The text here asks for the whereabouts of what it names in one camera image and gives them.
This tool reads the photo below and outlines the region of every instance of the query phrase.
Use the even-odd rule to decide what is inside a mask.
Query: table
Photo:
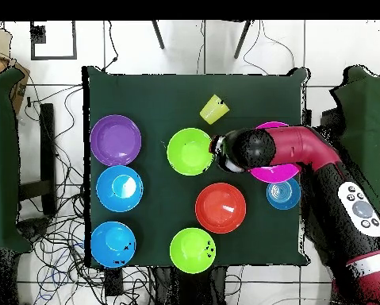
[[[299,207],[276,210],[266,199],[267,184],[251,174],[229,174],[215,164],[199,176],[182,176],[168,163],[166,147],[174,133],[187,127],[210,136],[263,122],[301,123],[301,85],[307,71],[292,75],[107,75],[83,67],[84,187],[86,255],[90,232],[106,221],[129,226],[136,236],[136,253],[127,265],[172,265],[171,239],[180,230],[201,228],[195,217],[198,194],[211,183],[237,187],[246,199],[242,225],[229,234],[211,234],[217,246],[215,265],[307,264],[298,252]],[[230,111],[208,125],[199,112],[216,94]],[[106,169],[90,152],[90,130],[102,117],[122,114],[131,118],[142,135],[142,148],[129,165],[144,183],[140,203],[125,213],[107,210],[96,196],[96,182]],[[93,266],[98,264],[92,259]]]

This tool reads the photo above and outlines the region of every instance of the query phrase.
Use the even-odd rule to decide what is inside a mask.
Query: black chair leg
[[[246,34],[248,33],[249,27],[251,24],[251,20],[246,20],[246,23],[244,24],[244,30],[242,32],[242,35],[240,35],[239,43],[237,44],[237,48],[235,51],[235,58],[237,59],[239,57],[240,50],[242,49],[242,45],[244,44],[244,38],[246,37]]]
[[[163,39],[161,38],[159,25],[157,25],[157,20],[152,20],[153,28],[155,29],[155,34],[157,35],[157,40],[159,40],[159,44],[161,49],[164,49]]]

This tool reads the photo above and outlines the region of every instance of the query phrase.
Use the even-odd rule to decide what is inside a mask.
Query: plastic bowl
[[[182,272],[196,274],[209,268],[217,249],[211,236],[198,228],[180,230],[171,241],[170,258]]]
[[[235,230],[246,215],[242,193],[227,183],[214,183],[204,188],[195,203],[199,223],[210,232],[226,234]]]
[[[143,183],[139,175],[126,166],[107,168],[98,178],[97,196],[101,204],[116,212],[134,208],[143,195]]]
[[[184,176],[196,176],[211,165],[209,153],[211,138],[200,129],[182,129],[169,141],[167,159],[171,167]]]
[[[267,122],[256,126],[256,129],[269,129],[273,127],[288,126],[283,122]],[[298,174],[301,168],[296,164],[284,164],[270,167],[253,168],[249,172],[258,180],[265,183],[281,183]]]
[[[90,146],[101,163],[107,166],[127,165],[139,154],[140,131],[129,118],[111,114],[101,118],[92,128]]]
[[[135,251],[135,235],[123,223],[104,222],[91,234],[92,256],[107,268],[119,268],[127,264]]]
[[[278,210],[289,210],[295,207],[301,198],[301,188],[295,179],[282,183],[269,183],[267,185],[267,200]]]

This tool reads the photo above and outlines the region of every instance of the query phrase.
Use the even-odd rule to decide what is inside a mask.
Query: blue bowl
[[[101,204],[116,212],[134,208],[143,195],[143,183],[139,175],[126,166],[107,168],[98,178],[97,196]]]
[[[92,256],[107,268],[124,266],[132,259],[135,250],[135,235],[123,223],[104,222],[92,232]]]
[[[295,179],[282,183],[269,183],[267,186],[267,200],[278,210],[289,210],[298,204],[301,198],[301,188]]]

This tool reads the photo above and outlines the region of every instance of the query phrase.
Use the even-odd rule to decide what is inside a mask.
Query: green bowl
[[[213,161],[209,153],[211,138],[200,129],[178,131],[167,146],[167,159],[171,167],[184,176],[203,173]]]
[[[198,228],[180,230],[170,243],[170,258],[182,272],[196,274],[211,266],[217,249],[211,236]]]

